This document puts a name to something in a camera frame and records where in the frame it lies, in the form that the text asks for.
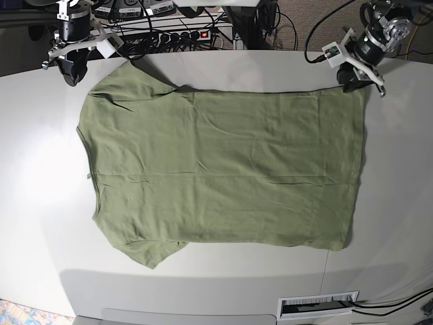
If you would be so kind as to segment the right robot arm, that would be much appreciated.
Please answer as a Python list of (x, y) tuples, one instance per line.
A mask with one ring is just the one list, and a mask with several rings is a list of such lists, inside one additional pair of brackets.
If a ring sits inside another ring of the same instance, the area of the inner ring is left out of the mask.
[(93, 11), (102, 1), (58, 1), (58, 29), (48, 51), (48, 59), (42, 63), (44, 69), (55, 64), (65, 82), (76, 86), (87, 73), (87, 62), (96, 48), (97, 37)]

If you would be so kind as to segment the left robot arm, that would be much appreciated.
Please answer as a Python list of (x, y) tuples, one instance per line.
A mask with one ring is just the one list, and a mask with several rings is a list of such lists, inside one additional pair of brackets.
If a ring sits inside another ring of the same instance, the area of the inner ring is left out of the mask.
[(362, 33), (356, 37), (350, 28), (339, 44), (342, 61), (338, 64), (337, 81), (345, 93), (374, 84), (385, 96), (384, 78), (378, 66), (411, 32), (411, 9), (394, 1), (369, 1), (361, 5), (359, 17)]

